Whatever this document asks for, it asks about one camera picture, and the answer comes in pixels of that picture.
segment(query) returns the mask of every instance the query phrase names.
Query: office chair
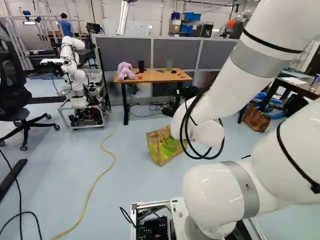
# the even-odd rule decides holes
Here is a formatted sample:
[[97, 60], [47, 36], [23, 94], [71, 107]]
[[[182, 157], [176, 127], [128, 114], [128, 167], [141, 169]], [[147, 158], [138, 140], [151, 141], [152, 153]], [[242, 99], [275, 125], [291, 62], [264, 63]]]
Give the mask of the office chair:
[[60, 129], [55, 123], [37, 123], [51, 115], [45, 113], [31, 120], [26, 120], [30, 112], [24, 108], [32, 98], [32, 94], [24, 87], [27, 80], [19, 57], [10, 40], [7, 29], [0, 22], [0, 121], [13, 122], [16, 129], [0, 138], [0, 146], [5, 140], [23, 130], [23, 143], [21, 151], [28, 149], [28, 135], [31, 127], [54, 127]]

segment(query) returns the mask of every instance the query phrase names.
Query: white wall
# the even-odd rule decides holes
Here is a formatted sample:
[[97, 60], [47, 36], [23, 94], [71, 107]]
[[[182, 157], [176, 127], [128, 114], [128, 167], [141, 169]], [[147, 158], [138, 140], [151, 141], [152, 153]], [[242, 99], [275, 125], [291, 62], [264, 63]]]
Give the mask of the white wall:
[[[39, 5], [40, 9], [34, 10], [32, 0], [6, 0], [9, 4], [9, 7], [13, 15], [21, 15], [19, 12], [19, 7], [22, 7], [23, 10], [29, 10], [33, 15], [39, 15], [40, 12], [45, 14], [44, 3], [46, 0], [42, 0]], [[91, 10], [90, 0], [75, 0], [76, 10], [78, 16], [83, 22], [80, 22], [81, 29], [83, 32], [86, 32], [86, 23], [93, 22], [93, 14]], [[120, 10], [121, 10], [121, 0], [104, 0], [104, 13], [105, 20], [103, 21], [103, 11], [102, 11], [102, 2], [101, 0], [92, 0], [94, 15], [96, 23], [103, 24], [106, 28], [106, 32], [109, 34], [114, 34], [116, 32]], [[162, 35], [168, 36], [169, 32], [169, 23], [170, 17], [173, 10], [176, 8], [176, 2], [171, 0], [163, 0], [163, 24], [162, 24]], [[205, 2], [217, 3], [217, 4], [229, 4], [231, 0], [206, 0]], [[244, 10], [245, 0], [238, 0], [239, 3], [242, 3], [239, 7], [239, 13]], [[67, 9], [64, 0], [48, 0], [52, 14], [60, 15], [62, 12], [66, 13]], [[145, 28], [148, 25], [153, 26], [152, 35], [159, 36], [160, 34], [160, 19], [161, 19], [161, 0], [139, 0], [138, 2], [131, 3], [129, 14], [128, 14], [128, 26], [134, 26], [134, 33], [136, 35], [142, 34], [137, 28]], [[70, 10], [70, 19], [75, 20], [76, 10], [73, 6], [72, 0], [67, 0], [67, 5]], [[245, 4], [245, 10], [255, 9], [258, 5], [254, 0], [247, 0]], [[183, 12], [183, 2], [177, 3], [177, 11]], [[224, 25], [230, 17], [231, 7], [224, 6], [212, 6], [205, 4], [197, 3], [187, 3], [186, 12], [195, 12], [201, 13], [201, 22], [213, 22], [214, 28], [219, 29]], [[232, 17], [236, 16], [239, 13], [232, 13]], [[8, 12], [4, 5], [4, 0], [0, 0], [0, 14], [8, 15]], [[28, 49], [40, 49], [45, 47], [45, 44], [41, 44], [39, 37], [37, 36], [37, 28], [35, 26], [24, 26], [22, 20], [15, 21], [19, 32], [23, 38], [23, 42], [26, 44]], [[73, 29], [78, 31], [78, 24], [76, 22], [72, 23]]]

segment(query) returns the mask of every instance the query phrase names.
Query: blue shirt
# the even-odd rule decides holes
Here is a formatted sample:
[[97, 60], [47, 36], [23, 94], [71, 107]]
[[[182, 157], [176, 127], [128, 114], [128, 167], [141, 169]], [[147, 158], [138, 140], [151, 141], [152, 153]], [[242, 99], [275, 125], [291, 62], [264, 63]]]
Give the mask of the blue shirt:
[[69, 36], [69, 37], [72, 38], [73, 36], [72, 36], [72, 32], [71, 32], [71, 23], [70, 23], [70, 21], [61, 20], [60, 24], [61, 24], [61, 27], [62, 27], [63, 34], [65, 36]]

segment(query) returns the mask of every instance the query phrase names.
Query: wooden desk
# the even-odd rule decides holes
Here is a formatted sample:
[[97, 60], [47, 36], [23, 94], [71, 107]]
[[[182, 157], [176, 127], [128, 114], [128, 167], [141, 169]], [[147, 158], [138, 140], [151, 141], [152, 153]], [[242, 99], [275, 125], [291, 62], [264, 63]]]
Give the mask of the wooden desk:
[[304, 81], [306, 83], [297, 85], [292, 82], [286, 81], [282, 77], [276, 77], [274, 82], [272, 83], [267, 95], [265, 96], [265, 99], [262, 101], [259, 109], [261, 109], [261, 111], [263, 112], [263, 110], [266, 108], [266, 106], [270, 102], [271, 98], [273, 97], [273, 95], [275, 95], [277, 93], [277, 90], [279, 87], [285, 88], [285, 92], [281, 96], [280, 100], [284, 100], [284, 99], [288, 98], [288, 95], [290, 94], [291, 91], [297, 93], [301, 97], [306, 97], [311, 100], [316, 100], [319, 97], [318, 89], [316, 92], [312, 92], [310, 90], [310, 85], [314, 81], [313, 78], [296, 77], [296, 79], [299, 79], [299, 80]]
[[[139, 84], [139, 83], [177, 83], [177, 89], [181, 89], [184, 82], [191, 82], [193, 79], [187, 75], [180, 68], [172, 68], [176, 73], [171, 73], [165, 68], [147, 68], [143, 73], [139, 73], [139, 69], [133, 69], [133, 73], [136, 75], [136, 79], [125, 79], [123, 81], [118, 80], [118, 74], [114, 77], [114, 82], [121, 84], [122, 101], [124, 109], [123, 124], [129, 123], [129, 105], [127, 103], [126, 84]], [[180, 105], [180, 96], [175, 98], [175, 107]]]

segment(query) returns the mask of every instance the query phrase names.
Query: pink stuffed animal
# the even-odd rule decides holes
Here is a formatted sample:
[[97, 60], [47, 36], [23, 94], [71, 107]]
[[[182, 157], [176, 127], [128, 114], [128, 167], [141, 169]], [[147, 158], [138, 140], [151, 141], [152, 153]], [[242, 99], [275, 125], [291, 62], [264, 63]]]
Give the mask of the pink stuffed animal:
[[123, 61], [118, 65], [117, 73], [119, 74], [121, 72], [121, 69], [123, 69], [123, 68], [129, 69], [131, 72], [134, 71], [130, 63], [127, 63], [127, 62]]
[[129, 70], [129, 68], [124, 67], [121, 69], [119, 75], [118, 75], [118, 80], [123, 81], [125, 80], [125, 77], [128, 77], [130, 79], [136, 79], [136, 75], [132, 71]]
[[133, 68], [130, 63], [121, 62], [118, 65], [118, 80], [123, 81], [126, 77], [130, 79], [136, 79], [136, 75], [133, 73]]

